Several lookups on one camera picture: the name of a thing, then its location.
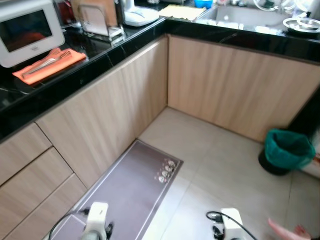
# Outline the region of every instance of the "wooden cabinet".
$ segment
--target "wooden cabinet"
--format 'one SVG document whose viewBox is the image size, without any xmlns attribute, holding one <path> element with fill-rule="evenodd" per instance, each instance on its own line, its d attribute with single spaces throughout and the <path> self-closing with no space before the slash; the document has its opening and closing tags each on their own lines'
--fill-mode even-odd
<svg viewBox="0 0 320 240">
<path fill-rule="evenodd" d="M 32 123 L 0 145 L 0 185 L 42 154 L 51 143 Z"/>
<path fill-rule="evenodd" d="M 148 45 L 36 121 L 87 188 L 165 107 L 166 47 Z"/>
<path fill-rule="evenodd" d="M 134 136 L 167 106 L 168 39 L 162 38 L 122 66 Z"/>
<path fill-rule="evenodd" d="M 169 39 L 168 105 L 259 142 L 286 127 L 319 83 L 316 65 Z"/>
<path fill-rule="evenodd" d="M 51 148 L 0 188 L 0 239 L 28 216 L 71 174 L 72 170 Z"/>
<path fill-rule="evenodd" d="M 42 239 L 86 190 L 86 187 L 73 173 L 4 240 Z"/>
</svg>

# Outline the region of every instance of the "black marble countertop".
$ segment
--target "black marble countertop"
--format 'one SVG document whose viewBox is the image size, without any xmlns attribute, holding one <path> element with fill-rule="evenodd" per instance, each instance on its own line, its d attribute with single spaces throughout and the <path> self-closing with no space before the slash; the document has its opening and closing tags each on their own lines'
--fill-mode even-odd
<svg viewBox="0 0 320 240">
<path fill-rule="evenodd" d="M 149 5 L 142 1 L 136 4 L 161 10 L 169 3 Z M 193 1 L 187 0 L 185 5 L 192 6 Z M 72 48 L 85 53 L 87 58 L 33 85 L 25 84 L 12 72 L 45 54 L 14 68 L 0 66 L 0 141 L 165 33 L 320 65 L 319 36 L 305 38 L 274 29 L 264 28 L 259 32 L 254 27 L 235 29 L 234 25 L 231 28 L 163 17 L 147 26 L 125 26 L 124 32 L 125 40 L 112 47 L 107 42 L 87 37 L 80 28 L 67 28 L 65 44 L 60 48 Z"/>
</svg>

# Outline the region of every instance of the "black cable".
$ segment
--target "black cable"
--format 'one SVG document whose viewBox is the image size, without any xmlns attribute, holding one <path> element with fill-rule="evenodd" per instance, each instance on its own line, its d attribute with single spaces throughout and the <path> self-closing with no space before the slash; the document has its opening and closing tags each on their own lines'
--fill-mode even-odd
<svg viewBox="0 0 320 240">
<path fill-rule="evenodd" d="M 70 215 L 75 215 L 75 214 L 83 214 L 85 216 L 87 216 L 89 214 L 90 208 L 85 208 L 82 210 L 74 210 L 74 211 L 70 211 L 68 212 L 66 215 L 64 215 L 63 217 L 61 217 L 56 223 L 55 225 L 51 228 L 50 233 L 49 233 L 49 237 L 48 240 L 51 240 L 52 237 L 52 233 L 54 232 L 55 228 L 58 226 L 59 223 L 61 223 L 61 221 L 63 219 L 65 219 L 66 217 L 70 216 Z"/>
<path fill-rule="evenodd" d="M 227 214 L 224 214 L 223 212 L 219 212 L 219 211 L 208 211 L 208 212 L 205 214 L 205 216 L 206 216 L 207 219 L 210 219 L 210 220 L 212 220 L 212 218 L 209 217 L 209 214 L 220 214 L 220 215 L 222 215 L 222 216 L 227 217 L 228 219 L 231 219 L 231 220 L 234 221 L 236 224 L 238 224 L 239 227 L 241 227 L 247 234 L 249 234 L 250 237 L 252 237 L 252 239 L 258 240 L 255 236 L 252 235 L 251 232 L 249 232 L 248 229 L 246 229 L 242 224 L 240 224 L 239 222 L 237 222 L 236 220 L 234 220 L 232 217 L 228 216 Z"/>
</svg>

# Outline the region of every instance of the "stainless steel sink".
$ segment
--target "stainless steel sink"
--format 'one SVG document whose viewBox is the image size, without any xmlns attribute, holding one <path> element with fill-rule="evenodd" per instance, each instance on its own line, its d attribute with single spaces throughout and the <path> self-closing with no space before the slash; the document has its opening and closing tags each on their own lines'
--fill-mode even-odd
<svg viewBox="0 0 320 240">
<path fill-rule="evenodd" d="M 286 30 L 283 20 L 291 18 L 290 14 L 240 6 L 214 6 L 197 19 L 197 23 L 210 24 L 210 21 L 243 24 L 245 26 L 268 27 Z"/>
</svg>

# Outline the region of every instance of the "orange napkin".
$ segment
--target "orange napkin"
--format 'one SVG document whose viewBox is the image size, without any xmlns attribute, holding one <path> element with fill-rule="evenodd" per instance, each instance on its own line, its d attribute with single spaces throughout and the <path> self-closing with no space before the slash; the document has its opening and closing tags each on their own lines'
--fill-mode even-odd
<svg viewBox="0 0 320 240">
<path fill-rule="evenodd" d="M 23 82 L 25 82 L 26 84 L 31 85 L 31 84 L 34 84 L 34 83 L 52 75 L 52 74 L 59 72 L 62 69 L 65 69 L 66 67 L 70 66 L 71 64 L 74 64 L 74 63 L 86 58 L 86 55 L 84 53 L 79 53 L 77 51 L 72 50 L 71 48 L 68 48 L 66 50 L 61 51 L 60 48 L 57 47 L 56 50 L 59 51 L 60 54 L 63 54 L 67 51 L 70 51 L 71 56 L 68 56 L 66 58 L 62 58 L 62 59 L 58 60 L 57 62 L 52 63 L 52 64 L 34 72 L 34 73 L 25 75 L 24 77 L 22 76 L 23 73 L 27 72 L 33 66 L 37 66 L 40 62 L 44 62 L 45 60 L 50 58 L 51 54 L 49 54 L 44 59 L 37 61 L 30 66 L 26 66 L 24 69 L 22 69 L 20 71 L 13 72 L 12 74 L 14 76 L 16 76 L 17 78 L 19 78 L 20 80 L 22 80 Z"/>
</svg>

